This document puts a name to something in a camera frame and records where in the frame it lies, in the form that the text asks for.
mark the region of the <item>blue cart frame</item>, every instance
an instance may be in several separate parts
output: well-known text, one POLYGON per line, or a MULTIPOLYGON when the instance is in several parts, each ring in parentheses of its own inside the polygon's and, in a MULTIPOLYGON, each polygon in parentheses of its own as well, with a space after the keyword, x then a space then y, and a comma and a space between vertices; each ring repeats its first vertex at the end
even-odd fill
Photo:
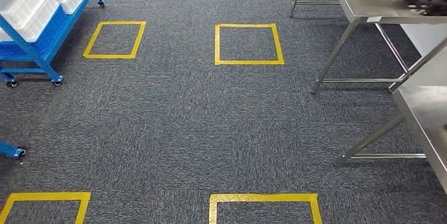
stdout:
POLYGON ((9 143, 0 141, 0 154, 5 154, 7 157, 20 157, 26 155, 25 147, 15 147, 9 143))
MULTIPOLYGON (((23 50, 21 54, 0 55, 0 61, 8 62, 35 62, 39 68, 2 68, 0 67, 0 77, 6 80, 8 87, 17 86, 17 78, 12 73, 45 73, 51 78, 51 82, 55 86, 62 84, 63 76, 59 75, 50 66, 51 60, 56 55, 62 43, 68 36, 74 23, 82 13, 89 0, 82 1, 81 5, 76 11, 68 16, 64 26, 61 27, 57 37, 53 40, 50 49, 45 54, 38 54, 36 50, 31 47, 30 43, 26 42, 18 32, 9 23, 0 16, 0 27, 11 37, 11 39, 23 50)), ((98 4, 104 7, 104 0, 98 0, 98 4)))

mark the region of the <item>floor marking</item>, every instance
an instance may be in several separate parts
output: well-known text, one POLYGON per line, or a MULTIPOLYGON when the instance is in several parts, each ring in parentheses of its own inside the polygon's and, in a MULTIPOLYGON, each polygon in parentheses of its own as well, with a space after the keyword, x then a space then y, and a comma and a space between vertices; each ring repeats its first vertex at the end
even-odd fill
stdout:
POLYGON ((214 41, 214 64, 232 64, 232 65, 284 65, 283 52, 281 50, 281 44, 279 43, 278 29, 276 24, 216 24, 215 26, 215 41, 214 41), (234 28, 271 28, 273 33, 273 39, 275 41, 276 60, 221 60, 220 59, 220 28, 221 27, 234 27, 234 28))
POLYGON ((75 224, 84 223, 85 213, 90 200, 90 192, 25 192, 11 193, 0 213, 0 223, 5 223, 14 202, 16 201, 53 201, 53 200, 80 200, 75 224))
POLYGON ((91 59, 133 59, 137 55, 138 47, 140 46, 141 38, 143 37, 144 28, 146 27, 145 21, 102 21, 96 27, 92 38, 90 39, 87 47, 84 51, 84 57, 91 59), (90 54, 93 44, 98 38, 99 32, 103 25, 140 25, 137 38, 130 54, 90 54))
POLYGON ((217 203, 219 202, 310 202, 314 224, 322 224, 320 210, 315 193, 283 194, 212 194, 210 196, 209 224, 217 224, 217 203))

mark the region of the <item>blue plastic crate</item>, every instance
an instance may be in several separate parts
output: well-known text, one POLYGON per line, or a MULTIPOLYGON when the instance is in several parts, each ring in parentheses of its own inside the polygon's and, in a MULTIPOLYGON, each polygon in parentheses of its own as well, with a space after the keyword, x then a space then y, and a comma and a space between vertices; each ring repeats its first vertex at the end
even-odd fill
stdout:
MULTIPOLYGON (((68 15, 64 13, 62 6, 59 6, 45 29, 43 29, 39 38, 37 38, 35 42, 30 43, 31 47, 34 48, 38 54, 46 54, 67 19, 68 15)), ((13 41, 0 42, 0 56, 24 53, 25 52, 13 41)))

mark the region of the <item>blue metal cart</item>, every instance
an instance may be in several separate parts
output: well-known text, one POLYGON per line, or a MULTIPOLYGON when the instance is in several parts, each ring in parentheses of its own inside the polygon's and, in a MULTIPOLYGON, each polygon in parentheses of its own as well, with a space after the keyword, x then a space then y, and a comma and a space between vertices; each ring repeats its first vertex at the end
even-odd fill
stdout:
MULTIPOLYGON (((6 80, 6 85, 8 87, 17 86, 17 78, 13 76, 12 73, 45 73, 51 78, 51 82, 54 86, 60 86, 62 84, 63 76, 57 74, 50 66, 50 63, 88 2, 89 0, 84 0, 72 15, 65 15, 57 32, 54 32, 54 30, 47 30, 49 26, 45 28, 41 36, 48 33, 51 34, 51 38, 45 39, 46 42, 49 42, 49 45, 44 52, 37 50, 33 43, 26 42, 18 32, 0 16, 0 27, 11 37, 13 40, 12 43, 15 43, 17 46, 17 49, 10 50, 10 53, 0 53, 0 62, 34 62, 38 66, 38 68, 4 68, 0 66, 0 77, 6 80)), ((99 6, 104 7, 104 0, 98 0, 98 4, 99 6)))
POLYGON ((7 157, 20 157, 26 155, 26 149, 0 141, 0 154, 5 154, 7 157))

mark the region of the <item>black object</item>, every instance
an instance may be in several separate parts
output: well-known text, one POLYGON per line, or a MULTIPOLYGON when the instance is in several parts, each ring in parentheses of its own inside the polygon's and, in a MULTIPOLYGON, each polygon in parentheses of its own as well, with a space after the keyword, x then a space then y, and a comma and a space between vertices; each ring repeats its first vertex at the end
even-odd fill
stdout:
POLYGON ((447 16, 447 0, 405 0, 410 8, 420 9, 425 16, 447 16))
POLYGON ((10 88, 15 88, 17 87, 17 82, 6 82, 6 86, 10 87, 10 88))

